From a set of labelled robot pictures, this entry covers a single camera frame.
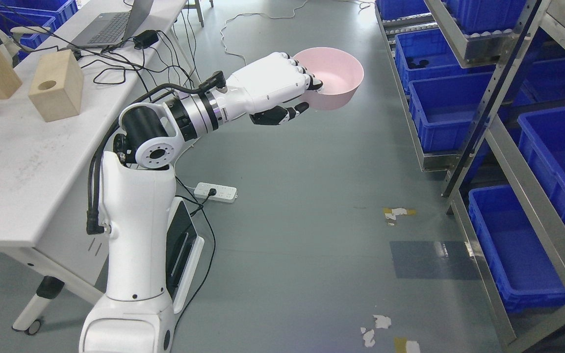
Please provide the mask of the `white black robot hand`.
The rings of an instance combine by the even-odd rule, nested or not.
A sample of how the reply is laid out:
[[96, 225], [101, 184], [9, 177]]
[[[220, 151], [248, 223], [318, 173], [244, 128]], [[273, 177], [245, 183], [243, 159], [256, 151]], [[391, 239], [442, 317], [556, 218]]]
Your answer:
[[323, 82], [306, 67], [282, 52], [274, 52], [237, 70], [226, 80], [226, 92], [218, 93], [222, 121], [244, 114], [254, 125], [282, 125], [307, 110], [308, 103], [282, 107], [307, 90], [320, 90]]

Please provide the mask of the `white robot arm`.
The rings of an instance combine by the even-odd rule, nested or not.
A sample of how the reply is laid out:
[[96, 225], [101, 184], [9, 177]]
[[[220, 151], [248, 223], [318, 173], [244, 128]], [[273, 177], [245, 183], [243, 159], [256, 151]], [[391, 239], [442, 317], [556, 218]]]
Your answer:
[[128, 105], [98, 147], [88, 172], [87, 232], [108, 235], [107, 289], [81, 330], [81, 353], [168, 353], [204, 240], [176, 196], [177, 152], [227, 120], [221, 71], [197, 89], [171, 83], [184, 99]]

